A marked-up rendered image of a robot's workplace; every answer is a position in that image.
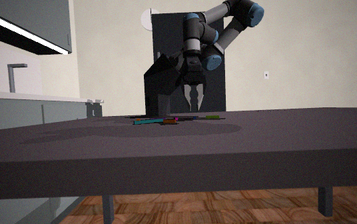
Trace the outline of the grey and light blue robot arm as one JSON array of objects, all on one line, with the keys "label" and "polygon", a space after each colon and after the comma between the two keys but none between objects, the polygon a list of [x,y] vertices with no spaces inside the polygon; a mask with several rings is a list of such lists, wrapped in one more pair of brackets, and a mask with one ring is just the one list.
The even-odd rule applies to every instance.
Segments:
[{"label": "grey and light blue robot arm", "polygon": [[[209,27],[211,23],[223,17],[233,16],[232,21],[218,35],[216,29]],[[183,74],[216,69],[221,63],[224,50],[247,27],[258,25],[264,16],[264,9],[251,0],[226,0],[222,4],[204,13],[189,13],[183,18],[182,49],[169,57],[170,62]],[[183,58],[184,51],[197,49],[201,57]]]}]

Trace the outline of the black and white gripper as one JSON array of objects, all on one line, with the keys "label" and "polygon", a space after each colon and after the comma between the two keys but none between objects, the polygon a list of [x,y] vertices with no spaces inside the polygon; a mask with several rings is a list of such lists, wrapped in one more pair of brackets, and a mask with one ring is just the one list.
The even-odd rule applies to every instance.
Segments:
[{"label": "black and white gripper", "polygon": [[[190,49],[187,51],[184,51],[182,54],[183,58],[186,59],[186,57],[194,57],[197,56],[198,58],[201,57],[201,51],[197,49]],[[189,85],[197,85],[196,91],[198,93],[198,103],[197,103],[197,111],[200,109],[200,105],[202,103],[202,98],[204,96],[204,92],[206,89],[206,79],[205,75],[203,75],[203,70],[201,69],[201,72],[187,72],[186,68],[183,69],[183,76],[181,76],[181,82],[180,86],[184,95],[184,98],[186,100],[186,104],[191,111],[191,104],[190,104],[190,91],[191,87]]]}]

